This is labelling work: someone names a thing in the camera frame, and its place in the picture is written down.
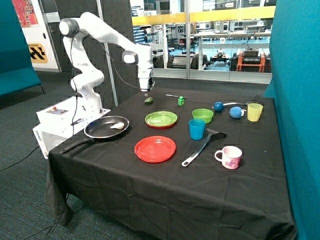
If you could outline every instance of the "frying pan handle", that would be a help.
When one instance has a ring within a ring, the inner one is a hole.
[[[60,151],[60,154],[66,154],[82,144],[88,144],[88,143],[92,143],[92,142],[93,142],[92,138],[85,138],[83,140],[76,141],[76,142],[72,143],[71,145],[67,146],[62,151]]]

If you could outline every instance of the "frying pan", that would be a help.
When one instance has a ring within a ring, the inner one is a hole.
[[[111,126],[123,123],[122,129],[111,128]],[[65,154],[75,149],[76,147],[91,143],[93,144],[96,140],[109,140],[120,134],[122,134],[129,127],[129,121],[123,116],[103,116],[92,122],[90,122],[84,129],[85,135],[88,138],[74,142],[67,146],[65,149],[60,151],[60,154]]]

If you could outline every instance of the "blue ball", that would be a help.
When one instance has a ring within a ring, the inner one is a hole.
[[[217,101],[214,105],[213,105],[213,109],[217,112],[217,113],[221,113],[222,110],[225,108],[224,104],[220,101]]]
[[[230,116],[233,117],[234,119],[240,119],[241,114],[242,114],[241,107],[235,106],[230,109]]]

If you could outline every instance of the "white wall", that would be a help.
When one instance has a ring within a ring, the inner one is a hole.
[[[190,12],[202,12],[204,8],[204,1],[203,0],[189,0],[190,1]]]
[[[141,8],[144,8],[144,0],[130,0],[131,6],[140,6]]]
[[[179,0],[170,0],[170,10],[172,14],[179,13],[180,1]]]

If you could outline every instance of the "mug handle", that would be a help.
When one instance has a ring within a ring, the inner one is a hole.
[[[222,151],[222,150],[216,151],[215,154],[214,154],[214,157],[215,157],[215,159],[217,159],[219,162],[222,162],[222,159],[217,157],[217,154],[219,154],[219,153],[223,153],[223,151]]]

